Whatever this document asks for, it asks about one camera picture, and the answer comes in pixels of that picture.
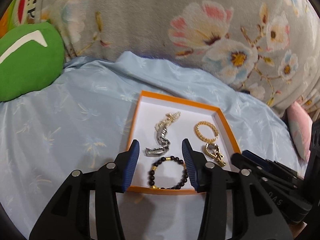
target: light blue bed sheet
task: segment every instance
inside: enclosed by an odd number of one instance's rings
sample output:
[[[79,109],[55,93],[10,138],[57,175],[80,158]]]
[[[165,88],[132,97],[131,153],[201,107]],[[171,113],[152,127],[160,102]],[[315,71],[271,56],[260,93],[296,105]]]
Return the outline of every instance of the light blue bed sheet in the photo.
[[[49,87],[0,103],[0,202],[26,238],[71,171],[94,171],[125,150],[141,90],[220,107],[241,150],[304,174],[272,110],[207,72],[131,52],[115,63],[78,57]],[[118,202],[127,240],[197,238],[202,196],[127,193]]]

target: colorful cushion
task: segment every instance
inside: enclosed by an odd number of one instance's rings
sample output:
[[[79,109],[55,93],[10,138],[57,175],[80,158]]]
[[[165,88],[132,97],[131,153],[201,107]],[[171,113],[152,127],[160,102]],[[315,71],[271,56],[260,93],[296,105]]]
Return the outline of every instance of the colorful cushion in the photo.
[[[297,102],[289,106],[287,114],[293,142],[300,157],[307,162],[310,156],[312,120]]]
[[[49,86],[61,73],[62,39],[45,22],[20,25],[0,39],[0,101]]]

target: ridged blue pad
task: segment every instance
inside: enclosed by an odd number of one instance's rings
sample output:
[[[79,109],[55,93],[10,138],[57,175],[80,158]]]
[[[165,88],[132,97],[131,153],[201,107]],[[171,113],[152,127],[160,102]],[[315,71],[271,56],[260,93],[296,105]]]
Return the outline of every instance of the ridged blue pad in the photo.
[[[125,167],[125,170],[123,172],[123,179],[122,179],[122,190],[126,191],[128,187],[130,187],[134,170],[137,166],[137,161],[139,158],[139,152],[140,152],[140,144],[137,140],[133,140],[129,153],[131,153],[130,158],[128,160],[127,166]]]
[[[194,189],[197,190],[198,187],[199,187],[198,175],[197,175],[197,172],[196,172],[196,168],[195,168],[195,166],[193,164],[193,161],[191,159],[190,150],[192,150],[192,149],[191,149],[189,141],[187,139],[184,139],[182,141],[183,159],[184,159],[184,162],[185,162],[186,167],[187,167],[190,183],[191,183],[192,187],[194,187]]]

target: pink pillow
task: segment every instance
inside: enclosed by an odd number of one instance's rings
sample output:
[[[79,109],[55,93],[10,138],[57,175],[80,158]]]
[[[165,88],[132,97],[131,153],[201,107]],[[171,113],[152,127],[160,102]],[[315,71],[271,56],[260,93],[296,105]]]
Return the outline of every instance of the pink pillow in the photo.
[[[310,156],[310,141],[312,120],[307,112],[297,103],[294,102],[287,109],[290,134],[298,154],[306,162]]]

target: jewelry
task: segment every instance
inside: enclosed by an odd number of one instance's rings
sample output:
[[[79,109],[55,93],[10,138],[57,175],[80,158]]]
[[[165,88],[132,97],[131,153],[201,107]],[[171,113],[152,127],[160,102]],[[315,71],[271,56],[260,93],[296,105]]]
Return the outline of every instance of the jewelry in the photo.
[[[213,131],[215,138],[209,139],[209,138],[207,138],[207,137],[204,137],[204,136],[201,134],[201,132],[199,131],[199,125],[209,126],[209,127],[211,128],[211,130]],[[216,128],[212,123],[207,122],[207,121],[200,121],[199,123],[197,123],[197,124],[195,125],[194,130],[195,130],[196,136],[197,136],[200,140],[202,140],[203,142],[206,142],[206,143],[214,143],[214,142],[216,141],[218,135],[219,135],[217,128]]]
[[[220,147],[216,143],[214,143],[214,144],[207,143],[205,145],[204,154],[207,155],[208,157],[214,159],[215,162],[220,167],[224,167],[227,165],[227,163],[223,161],[224,156],[221,154]]]
[[[185,183],[188,181],[188,172],[187,172],[187,168],[186,168],[186,165],[185,163],[183,162],[183,160],[180,160],[178,157],[174,157],[174,156],[170,156],[170,157],[162,157],[161,159],[159,159],[158,161],[156,161],[155,163],[153,163],[152,167],[151,167],[151,170],[149,171],[149,182],[148,184],[150,185],[150,188],[153,188],[153,189],[165,189],[164,187],[157,187],[155,185],[155,170],[157,169],[157,167],[162,163],[162,162],[165,162],[165,161],[175,161],[177,164],[179,165],[182,165],[183,166],[183,175],[182,175],[182,179],[180,180],[180,182],[174,186],[174,187],[171,187],[171,188],[167,188],[167,189],[181,189]]]
[[[167,127],[170,126],[172,123],[177,121],[181,115],[181,112],[176,112],[174,114],[167,113],[165,116],[166,118],[162,119],[159,123],[155,125],[156,129],[156,138],[157,142],[160,145],[158,148],[145,149],[146,156],[148,157],[158,157],[163,154],[166,154],[169,151],[170,141],[165,138],[167,134]]]

